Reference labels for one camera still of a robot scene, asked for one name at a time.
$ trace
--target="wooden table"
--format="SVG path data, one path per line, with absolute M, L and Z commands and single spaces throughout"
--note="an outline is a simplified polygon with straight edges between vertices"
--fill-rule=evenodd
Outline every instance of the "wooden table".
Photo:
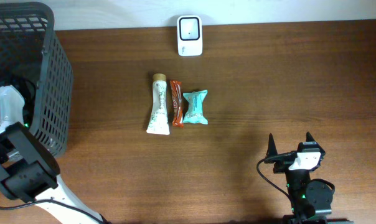
M 279 152 L 306 131 L 326 150 L 311 174 L 336 185 L 331 218 L 376 223 L 376 21 L 206 26 L 204 53 L 180 57 L 176 28 L 57 32 L 73 65 L 67 185 L 113 223 L 280 218 L 286 197 L 256 173 L 268 134 Z M 151 77 L 208 90 L 209 125 L 145 132 Z M 168 110 L 172 114 L 170 89 Z M 284 175 L 262 171 L 279 186 Z M 1 205 L 15 205 L 0 194 Z M 0 223 L 57 223 L 37 207 Z

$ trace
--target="mint green package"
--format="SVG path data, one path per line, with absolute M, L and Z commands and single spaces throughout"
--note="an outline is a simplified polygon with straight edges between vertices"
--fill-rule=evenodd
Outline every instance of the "mint green package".
M 203 116 L 202 103 L 207 95 L 207 90 L 199 92 L 183 93 L 184 98 L 188 101 L 188 111 L 184 116 L 183 123 L 191 124 L 207 124 L 206 118 Z

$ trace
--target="snack wrapper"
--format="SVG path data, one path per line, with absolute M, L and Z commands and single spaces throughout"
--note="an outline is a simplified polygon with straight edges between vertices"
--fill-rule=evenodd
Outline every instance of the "snack wrapper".
M 207 90 L 192 93 L 184 93 L 184 98 L 188 101 L 188 111 L 184 117 L 183 123 L 207 124 L 207 119 L 203 116 L 202 103 L 207 95 Z
M 181 82 L 177 80 L 170 81 L 171 86 L 171 96 L 173 99 L 173 108 L 174 108 L 174 119 L 173 126 L 175 127 L 184 127 L 182 123 L 182 98 L 181 98 Z

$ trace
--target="tube cap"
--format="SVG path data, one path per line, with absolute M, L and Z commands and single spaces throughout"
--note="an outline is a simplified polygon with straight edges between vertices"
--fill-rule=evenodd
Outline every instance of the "tube cap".
M 166 75 L 165 74 L 161 74 L 161 73 L 156 73 L 155 75 L 153 75 L 152 77 L 153 81 L 166 81 Z

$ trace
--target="plastic basket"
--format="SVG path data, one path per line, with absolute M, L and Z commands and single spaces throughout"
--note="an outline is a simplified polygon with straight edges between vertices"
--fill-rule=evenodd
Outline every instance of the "plastic basket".
M 54 31 L 54 14 L 39 2 L 0 4 L 0 78 L 11 73 L 35 85 L 29 127 L 53 156 L 67 148 L 72 66 Z M 10 160 L 18 160 L 16 151 Z

